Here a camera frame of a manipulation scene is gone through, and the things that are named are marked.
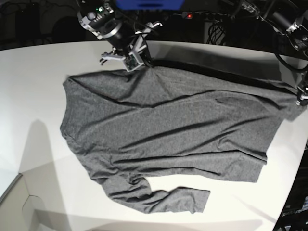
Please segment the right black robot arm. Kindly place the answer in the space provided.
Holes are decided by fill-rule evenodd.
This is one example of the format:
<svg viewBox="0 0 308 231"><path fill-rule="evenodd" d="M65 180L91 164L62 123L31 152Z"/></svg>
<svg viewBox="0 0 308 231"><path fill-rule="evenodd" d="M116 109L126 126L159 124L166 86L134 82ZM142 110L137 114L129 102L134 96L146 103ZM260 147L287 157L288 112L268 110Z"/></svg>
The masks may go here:
<svg viewBox="0 0 308 231"><path fill-rule="evenodd" d="M110 60L119 61L127 72L153 66L146 37L156 33L156 28L163 26L161 22L143 24L110 0L78 0L77 4L80 25L112 46L110 52L101 54L101 65Z"/></svg>

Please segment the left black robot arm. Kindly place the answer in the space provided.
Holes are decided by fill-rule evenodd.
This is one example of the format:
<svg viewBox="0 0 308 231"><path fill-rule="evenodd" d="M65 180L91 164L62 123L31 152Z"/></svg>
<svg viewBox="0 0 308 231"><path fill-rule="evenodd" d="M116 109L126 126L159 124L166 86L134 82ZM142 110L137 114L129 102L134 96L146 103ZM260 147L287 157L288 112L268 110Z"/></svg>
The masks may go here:
<svg viewBox="0 0 308 231"><path fill-rule="evenodd" d="M301 74L302 79L297 86L298 106L308 104L308 67L295 68L288 64L278 52L276 42L278 36L284 36L297 52L308 55L308 10L300 8L292 0L236 0L231 18L235 18L240 10L250 13L255 19L270 25L273 53L278 61L293 73Z"/></svg>

